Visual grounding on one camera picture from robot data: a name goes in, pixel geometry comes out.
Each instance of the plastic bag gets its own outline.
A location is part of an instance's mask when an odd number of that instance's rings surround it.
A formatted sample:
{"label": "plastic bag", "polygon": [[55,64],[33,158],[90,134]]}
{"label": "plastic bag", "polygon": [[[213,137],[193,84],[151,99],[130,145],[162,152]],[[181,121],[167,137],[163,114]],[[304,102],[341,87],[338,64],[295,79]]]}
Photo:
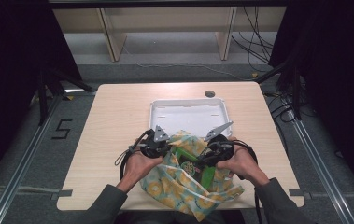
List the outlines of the plastic bag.
{"label": "plastic bag", "polygon": [[[202,138],[180,131],[171,136],[171,151],[183,148],[198,156],[206,147]],[[241,186],[234,186],[228,178],[228,170],[215,169],[212,184],[205,189],[179,165],[172,152],[167,153],[163,163],[153,168],[141,179],[141,188],[160,203],[202,221],[221,203],[230,201],[244,192]]]}

